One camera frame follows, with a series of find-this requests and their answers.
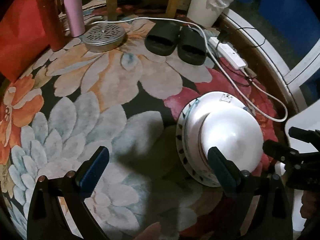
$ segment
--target pink tumbler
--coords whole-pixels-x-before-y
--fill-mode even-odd
[[[84,20],[81,0],[63,0],[72,37],[84,33]]]

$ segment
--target floral rug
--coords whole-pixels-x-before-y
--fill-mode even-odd
[[[209,58],[193,66],[176,51],[168,57],[149,52],[144,37],[153,25],[122,24],[126,43],[105,53],[92,53],[81,37],[74,38],[58,52],[45,51],[7,88],[0,106],[1,189],[24,238],[37,178],[77,170],[98,146],[109,149],[110,162],[85,203],[111,240],[133,239],[155,222],[161,224],[159,239],[167,240],[207,239],[219,226],[230,200],[184,170],[175,124],[182,108],[207,92],[243,99]],[[254,104],[276,115],[266,95],[241,73],[226,71]],[[252,114],[264,139],[277,140],[273,122]],[[268,166],[263,155],[255,174]],[[60,202],[72,232],[80,235]]]

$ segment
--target trash can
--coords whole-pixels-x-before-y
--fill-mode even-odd
[[[191,0],[187,17],[204,27],[211,27],[233,0]]]

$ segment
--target metal bolt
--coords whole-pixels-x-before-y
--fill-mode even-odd
[[[279,175],[278,175],[278,174],[273,174],[273,175],[272,175],[272,177],[273,177],[273,179],[275,179],[275,180],[280,179],[280,177],[279,177]]]
[[[68,172],[67,172],[67,177],[68,177],[68,178],[72,178],[75,174],[76,174],[75,171],[68,171]]]
[[[248,177],[248,176],[250,175],[250,172],[247,171],[247,170],[242,170],[242,171],[241,171],[241,174],[242,174],[243,176],[245,176],[245,177]]]
[[[42,175],[38,178],[38,181],[43,182],[46,178],[47,178],[46,176]]]

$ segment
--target black slide sandal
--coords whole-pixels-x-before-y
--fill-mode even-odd
[[[144,45],[150,52],[169,56],[177,46],[180,26],[171,21],[160,21],[149,31]]]
[[[206,58],[204,38],[195,30],[184,26],[178,42],[178,56],[191,65],[202,65]]]

